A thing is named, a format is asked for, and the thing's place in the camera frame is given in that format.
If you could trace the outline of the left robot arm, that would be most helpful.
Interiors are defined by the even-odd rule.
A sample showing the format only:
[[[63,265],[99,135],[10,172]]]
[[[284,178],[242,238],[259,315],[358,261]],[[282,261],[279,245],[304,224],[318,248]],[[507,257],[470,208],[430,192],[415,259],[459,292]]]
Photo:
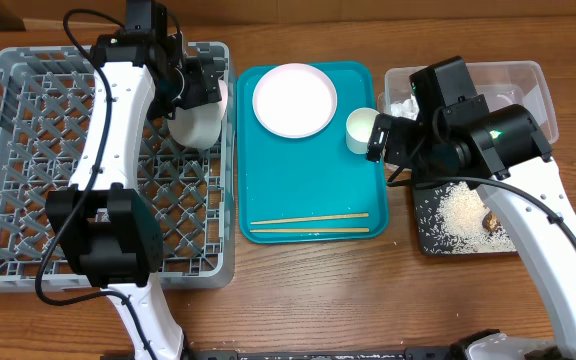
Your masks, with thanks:
[[[130,1],[115,32],[82,51],[95,96],[83,153],[45,211],[71,270],[119,313],[138,359],[187,359],[181,326],[166,302],[159,268],[163,233],[137,190],[144,125],[165,119],[173,139],[212,147],[231,96],[209,58],[190,56],[175,15],[155,1]]]

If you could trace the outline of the pink small bowl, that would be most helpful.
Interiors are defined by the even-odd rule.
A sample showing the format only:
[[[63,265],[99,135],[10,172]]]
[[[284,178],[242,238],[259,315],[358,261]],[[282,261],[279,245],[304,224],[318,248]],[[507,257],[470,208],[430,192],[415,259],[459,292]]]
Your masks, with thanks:
[[[228,83],[225,82],[224,80],[219,80],[218,85],[219,85],[219,92],[220,92],[221,99],[217,103],[217,105],[218,105],[218,117],[217,117],[217,119],[219,121],[221,121],[227,113],[227,107],[228,107],[228,102],[229,102],[229,88],[228,88]]]

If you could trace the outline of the upper wooden chopstick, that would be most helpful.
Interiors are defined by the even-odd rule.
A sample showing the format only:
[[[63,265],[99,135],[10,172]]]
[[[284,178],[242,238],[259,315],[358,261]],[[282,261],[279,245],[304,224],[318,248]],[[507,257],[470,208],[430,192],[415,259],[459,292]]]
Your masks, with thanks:
[[[253,221],[250,224],[251,225],[272,225],[272,224],[316,222],[316,221],[328,221],[328,220],[357,219],[357,218],[368,218],[368,217],[369,217],[369,213],[350,213],[350,214],[335,214],[335,215],[320,215],[320,216],[309,216],[309,217],[293,217],[293,218],[282,218],[282,219],[271,219],[271,220],[259,220],[259,221]]]

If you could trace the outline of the white tissue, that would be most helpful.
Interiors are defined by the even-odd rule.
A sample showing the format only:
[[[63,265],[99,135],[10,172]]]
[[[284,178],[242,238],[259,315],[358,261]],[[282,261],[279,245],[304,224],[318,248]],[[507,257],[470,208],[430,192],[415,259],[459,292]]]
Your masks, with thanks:
[[[419,106],[414,95],[402,102],[394,102],[390,105],[391,115],[395,117],[415,120],[419,113]]]

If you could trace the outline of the grey-white shallow bowl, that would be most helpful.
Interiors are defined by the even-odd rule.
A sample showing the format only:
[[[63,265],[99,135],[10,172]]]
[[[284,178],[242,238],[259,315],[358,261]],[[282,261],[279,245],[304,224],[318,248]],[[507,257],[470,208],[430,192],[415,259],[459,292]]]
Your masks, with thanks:
[[[224,114],[225,108],[217,103],[189,110],[177,108],[175,119],[167,121],[170,135],[184,147],[207,150],[219,138]]]

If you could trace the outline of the white paper cup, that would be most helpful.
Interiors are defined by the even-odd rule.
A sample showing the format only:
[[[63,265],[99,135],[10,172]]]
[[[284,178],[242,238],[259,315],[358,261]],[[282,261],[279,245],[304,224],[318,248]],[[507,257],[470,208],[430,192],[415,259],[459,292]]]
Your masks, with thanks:
[[[346,120],[346,146],[354,154],[365,155],[375,118],[379,112],[372,108],[358,108]]]

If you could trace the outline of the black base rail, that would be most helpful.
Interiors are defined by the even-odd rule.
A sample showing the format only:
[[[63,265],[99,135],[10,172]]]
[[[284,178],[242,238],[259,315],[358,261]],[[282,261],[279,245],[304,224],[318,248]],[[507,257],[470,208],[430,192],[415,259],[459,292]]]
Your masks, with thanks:
[[[193,351],[183,354],[183,360],[450,360],[447,346],[407,347],[389,351],[337,351],[337,352],[266,352],[242,353],[237,351]]]

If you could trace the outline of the clear plastic waste bin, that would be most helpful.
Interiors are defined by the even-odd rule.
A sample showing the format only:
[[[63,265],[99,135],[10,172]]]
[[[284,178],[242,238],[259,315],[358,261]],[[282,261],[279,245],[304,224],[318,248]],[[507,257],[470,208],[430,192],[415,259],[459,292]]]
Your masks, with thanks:
[[[411,95],[419,106],[415,120],[444,115],[446,142],[431,150],[431,167],[440,175],[505,179],[511,167],[552,154],[554,107],[533,61],[467,63],[453,57],[389,70],[386,98]]]

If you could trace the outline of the grey plastic dish rack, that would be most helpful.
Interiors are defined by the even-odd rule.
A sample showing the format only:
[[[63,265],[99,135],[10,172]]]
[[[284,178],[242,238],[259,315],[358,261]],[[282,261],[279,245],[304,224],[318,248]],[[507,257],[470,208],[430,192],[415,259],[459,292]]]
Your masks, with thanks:
[[[93,70],[71,47],[0,52],[0,293],[30,292],[53,238],[46,196],[66,187],[81,159],[95,93]],[[234,276],[236,111],[205,151],[167,125],[146,125],[138,190],[163,230],[166,288],[221,288]]]

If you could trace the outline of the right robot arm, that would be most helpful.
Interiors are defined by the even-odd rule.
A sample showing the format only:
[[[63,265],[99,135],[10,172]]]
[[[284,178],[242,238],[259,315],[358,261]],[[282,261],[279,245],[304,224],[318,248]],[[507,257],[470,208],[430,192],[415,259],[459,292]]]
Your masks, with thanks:
[[[467,65],[453,57],[409,77],[416,119],[380,113],[366,157],[412,171],[416,189],[468,184],[512,240],[545,305],[551,341],[487,329],[453,343],[449,359],[576,359],[576,214],[552,147],[534,116],[490,111]]]

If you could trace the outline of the teal plastic serving tray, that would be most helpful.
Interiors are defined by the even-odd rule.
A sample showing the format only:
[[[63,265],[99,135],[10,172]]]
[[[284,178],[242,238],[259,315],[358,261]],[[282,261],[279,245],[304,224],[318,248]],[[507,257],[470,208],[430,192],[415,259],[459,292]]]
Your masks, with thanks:
[[[258,244],[372,238],[389,223],[384,167],[346,146],[346,120],[376,105],[372,75],[354,61],[318,64],[338,94],[337,111],[319,133],[282,138],[266,130],[252,106],[255,85],[270,69],[252,67],[237,82],[238,210],[242,233]],[[251,225],[253,221],[369,213],[368,218]],[[369,228],[369,233],[251,233],[269,228]]]

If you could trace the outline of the brown food scrap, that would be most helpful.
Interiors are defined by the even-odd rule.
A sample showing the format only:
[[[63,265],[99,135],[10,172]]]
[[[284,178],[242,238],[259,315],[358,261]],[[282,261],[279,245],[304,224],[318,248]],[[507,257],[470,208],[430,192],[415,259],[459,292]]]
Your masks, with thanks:
[[[497,216],[492,212],[489,211],[482,219],[482,227],[488,231],[490,234],[493,234],[499,231],[502,226],[497,218]]]

